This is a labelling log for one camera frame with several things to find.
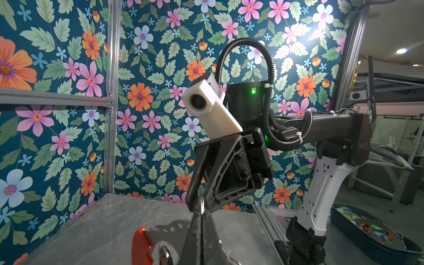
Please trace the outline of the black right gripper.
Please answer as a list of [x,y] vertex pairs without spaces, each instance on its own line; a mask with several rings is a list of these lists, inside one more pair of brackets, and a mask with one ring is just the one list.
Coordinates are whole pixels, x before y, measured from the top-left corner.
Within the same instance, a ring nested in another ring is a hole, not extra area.
[[198,205],[198,190],[206,180],[205,207],[215,211],[260,189],[273,171],[265,138],[259,128],[210,140],[195,147],[194,171],[186,205],[190,212]]

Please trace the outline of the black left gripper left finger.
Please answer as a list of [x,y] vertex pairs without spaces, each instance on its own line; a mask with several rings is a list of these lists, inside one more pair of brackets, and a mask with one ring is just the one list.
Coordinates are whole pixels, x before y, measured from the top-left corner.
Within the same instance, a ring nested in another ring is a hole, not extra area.
[[194,208],[192,221],[180,255],[179,265],[202,265],[202,222],[204,214],[204,199],[199,198]]

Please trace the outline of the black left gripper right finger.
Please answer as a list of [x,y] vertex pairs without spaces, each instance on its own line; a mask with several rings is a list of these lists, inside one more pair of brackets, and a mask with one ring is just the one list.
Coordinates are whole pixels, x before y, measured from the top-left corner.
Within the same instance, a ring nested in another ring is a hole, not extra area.
[[228,265],[211,212],[202,216],[202,265]]

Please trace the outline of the red keyring with metal rings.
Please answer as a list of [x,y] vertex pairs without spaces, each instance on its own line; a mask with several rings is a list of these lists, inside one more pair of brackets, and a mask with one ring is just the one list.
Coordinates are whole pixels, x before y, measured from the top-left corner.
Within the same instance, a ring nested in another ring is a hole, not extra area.
[[[131,264],[178,265],[190,223],[175,220],[167,225],[138,228],[131,245]],[[227,257],[229,265],[239,264],[234,258]]]

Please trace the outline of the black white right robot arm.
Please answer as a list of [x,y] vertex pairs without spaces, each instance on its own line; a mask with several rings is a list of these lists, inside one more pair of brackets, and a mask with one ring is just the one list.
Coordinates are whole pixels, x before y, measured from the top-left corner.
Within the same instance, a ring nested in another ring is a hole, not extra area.
[[[231,98],[220,89],[224,61],[242,45],[265,58],[265,81],[236,85]],[[180,254],[181,265],[232,265],[223,250],[212,214],[227,203],[263,187],[273,178],[268,148],[296,150],[316,143],[317,159],[307,194],[289,219],[286,241],[276,241],[286,265],[319,265],[326,253],[327,219],[343,180],[369,158],[371,126],[367,114],[316,114],[307,109],[294,118],[271,110],[274,62],[266,46],[251,38],[229,43],[215,73],[195,80],[182,97],[187,112],[200,121],[209,140],[195,147],[195,165],[186,205],[193,213]]]

